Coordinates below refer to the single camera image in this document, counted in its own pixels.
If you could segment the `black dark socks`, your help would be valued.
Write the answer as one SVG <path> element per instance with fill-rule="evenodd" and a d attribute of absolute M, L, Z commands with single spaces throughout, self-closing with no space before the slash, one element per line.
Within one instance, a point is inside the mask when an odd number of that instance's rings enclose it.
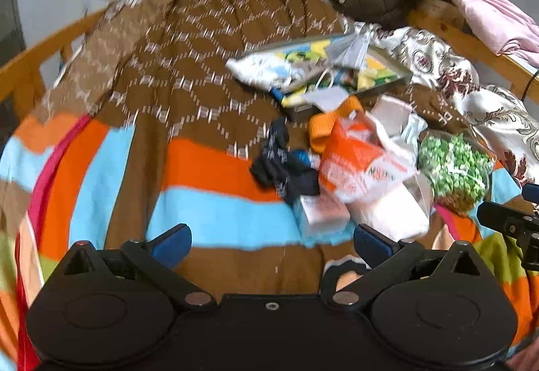
<path fill-rule="evenodd" d="M 303 159 L 303 151 L 290 151 L 289 140 L 286 119 L 273 120 L 249 172 L 262 188 L 274 188 L 277 195 L 292 207 L 301 196 L 316 197 L 321 191 L 318 171 Z"/>

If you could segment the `orange cuffed sock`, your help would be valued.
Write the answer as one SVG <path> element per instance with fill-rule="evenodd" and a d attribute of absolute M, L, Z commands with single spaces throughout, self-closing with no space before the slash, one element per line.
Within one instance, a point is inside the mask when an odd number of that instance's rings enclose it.
<path fill-rule="evenodd" d="M 309 120 L 309 142 L 311 150 L 321 155 L 335 123 L 341 118 L 347 118 L 351 113 L 363 112 L 359 99 L 351 95 L 347 97 L 335 110 L 328 113 L 312 116 Z"/>

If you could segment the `grey face mask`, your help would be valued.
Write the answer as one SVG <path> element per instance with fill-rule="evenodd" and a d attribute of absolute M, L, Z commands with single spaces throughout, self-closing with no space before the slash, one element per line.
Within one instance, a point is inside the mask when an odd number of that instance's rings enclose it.
<path fill-rule="evenodd" d="M 330 43 L 325 53 L 331 65 L 344 69 L 360 70 L 370 45 L 370 38 L 360 33 L 349 34 Z"/>

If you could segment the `white patterned baby cloth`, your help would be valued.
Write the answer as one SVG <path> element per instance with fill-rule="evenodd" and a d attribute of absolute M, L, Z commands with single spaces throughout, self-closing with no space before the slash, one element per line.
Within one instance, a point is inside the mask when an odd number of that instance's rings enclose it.
<path fill-rule="evenodd" d="M 230 58 L 226 67 L 239 82 L 265 92 L 287 87 L 305 77 L 302 69 L 274 53 L 252 53 L 242 59 Z"/>

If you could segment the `pink white rolled towel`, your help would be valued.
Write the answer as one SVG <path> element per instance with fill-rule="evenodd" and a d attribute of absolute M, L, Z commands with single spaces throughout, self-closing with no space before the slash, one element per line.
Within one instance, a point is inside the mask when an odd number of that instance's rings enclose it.
<path fill-rule="evenodd" d="M 430 230 L 433 191 L 423 175 L 395 186 L 378 200 L 347 205 L 352 220 L 385 235 L 392 241 L 411 241 Z"/>

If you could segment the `white blue tissue box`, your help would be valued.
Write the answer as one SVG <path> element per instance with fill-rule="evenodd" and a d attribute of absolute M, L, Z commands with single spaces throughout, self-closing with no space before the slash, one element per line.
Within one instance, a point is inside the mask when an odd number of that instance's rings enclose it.
<path fill-rule="evenodd" d="M 347 207 L 326 193 L 300 196 L 292 211 L 300 234 L 307 238 L 342 231 L 350 220 Z"/>

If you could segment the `bag of green peas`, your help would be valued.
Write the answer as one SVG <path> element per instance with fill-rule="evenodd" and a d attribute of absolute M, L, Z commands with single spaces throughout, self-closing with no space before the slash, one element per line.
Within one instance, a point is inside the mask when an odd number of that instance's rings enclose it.
<path fill-rule="evenodd" d="M 430 182 L 434 200 L 459 216 L 466 216 L 490 191 L 496 158 L 465 134 L 427 131 L 419 143 L 418 169 Z"/>

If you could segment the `orange white plastic bag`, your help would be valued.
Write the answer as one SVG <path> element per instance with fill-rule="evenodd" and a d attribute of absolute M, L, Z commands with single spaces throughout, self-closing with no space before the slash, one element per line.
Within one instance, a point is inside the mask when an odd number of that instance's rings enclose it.
<path fill-rule="evenodd" d="M 344 204 L 370 204 L 417 174 L 416 165 L 373 142 L 375 132 L 348 119 L 335 122 L 319 166 L 322 189 Z"/>

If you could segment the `white floral satin quilt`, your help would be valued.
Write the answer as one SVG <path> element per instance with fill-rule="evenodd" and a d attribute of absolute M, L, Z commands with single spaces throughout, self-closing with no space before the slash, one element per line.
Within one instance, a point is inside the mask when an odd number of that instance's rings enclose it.
<path fill-rule="evenodd" d="M 416 0 L 398 3 L 398 19 L 385 23 L 380 18 L 354 18 L 359 28 L 379 48 L 412 72 L 412 82 L 436 91 L 454 115 L 439 115 L 440 125 L 470 126 L 490 147 L 522 186 L 538 182 L 538 120 L 517 95 L 498 85 L 482 85 L 467 58 L 434 33 L 405 24 Z"/>

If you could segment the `brown colourful striped blanket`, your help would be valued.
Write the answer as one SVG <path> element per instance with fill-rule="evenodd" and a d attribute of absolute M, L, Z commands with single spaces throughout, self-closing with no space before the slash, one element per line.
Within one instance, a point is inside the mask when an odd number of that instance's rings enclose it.
<path fill-rule="evenodd" d="M 250 174 L 280 114 L 226 62 L 350 31 L 325 0 L 118 0 L 1 156 L 1 367 L 32 370 L 27 307 L 69 246 L 184 222 L 180 272 L 214 295 L 312 293 L 352 234 L 306 240 Z"/>

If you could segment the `pink folded blanket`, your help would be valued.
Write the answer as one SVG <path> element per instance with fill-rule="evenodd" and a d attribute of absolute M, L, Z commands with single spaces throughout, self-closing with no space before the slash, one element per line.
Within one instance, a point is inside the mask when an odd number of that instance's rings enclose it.
<path fill-rule="evenodd" d="M 509 0 L 452 0 L 475 36 L 497 56 L 538 66 L 538 23 Z"/>

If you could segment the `metal tray with drawing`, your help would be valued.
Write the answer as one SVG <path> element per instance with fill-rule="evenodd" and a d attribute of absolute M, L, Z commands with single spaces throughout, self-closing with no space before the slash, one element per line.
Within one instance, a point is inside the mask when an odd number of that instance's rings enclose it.
<path fill-rule="evenodd" d="M 239 59 L 252 53 L 274 53 L 303 70 L 303 79 L 281 89 L 262 91 L 294 122 L 305 122 L 318 113 L 334 110 L 351 95 L 357 98 L 378 96 L 396 85 L 410 83 L 412 72 L 371 42 L 360 70 L 331 65 L 325 48 L 343 36 L 345 34 L 334 34 L 272 44 L 245 53 Z"/>

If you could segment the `dark wooden door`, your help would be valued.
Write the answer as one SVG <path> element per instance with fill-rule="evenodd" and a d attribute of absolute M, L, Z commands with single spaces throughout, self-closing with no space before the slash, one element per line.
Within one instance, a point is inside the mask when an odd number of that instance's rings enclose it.
<path fill-rule="evenodd" d="M 5 66 L 19 53 L 24 52 L 26 43 L 19 17 L 18 0 L 1 0 L 0 3 L 1 66 Z M 1 99 L 1 149 L 19 124 L 14 110 L 13 93 Z"/>

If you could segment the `wooden bed rail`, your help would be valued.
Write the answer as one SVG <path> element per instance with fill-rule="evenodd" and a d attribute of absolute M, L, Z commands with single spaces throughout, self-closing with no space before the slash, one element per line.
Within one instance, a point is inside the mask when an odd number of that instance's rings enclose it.
<path fill-rule="evenodd" d="M 34 47 L 19 53 L 1 68 L 1 97 L 13 93 L 14 110 L 19 118 L 27 116 L 45 94 L 40 66 L 55 53 L 66 62 L 72 57 L 72 43 L 95 28 L 105 13 L 99 9 L 46 37 Z M 510 83 L 518 97 L 538 102 L 538 76 L 520 58 L 497 56 L 471 32 L 458 8 L 442 0 L 420 0 L 408 14 L 408 24 L 428 30 L 447 42 L 455 53 L 471 62 L 484 63 Z"/>

